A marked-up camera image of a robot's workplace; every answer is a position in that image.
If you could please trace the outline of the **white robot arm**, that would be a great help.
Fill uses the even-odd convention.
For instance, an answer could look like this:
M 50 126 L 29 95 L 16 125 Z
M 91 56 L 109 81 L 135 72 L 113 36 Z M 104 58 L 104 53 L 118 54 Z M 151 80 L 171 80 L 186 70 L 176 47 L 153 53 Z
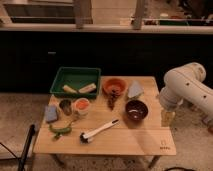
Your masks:
M 174 112 L 183 100 L 187 100 L 206 114 L 202 122 L 212 127 L 213 89 L 203 83 L 205 78 L 204 66 L 196 62 L 167 71 L 164 75 L 165 86 L 158 95 L 162 113 Z

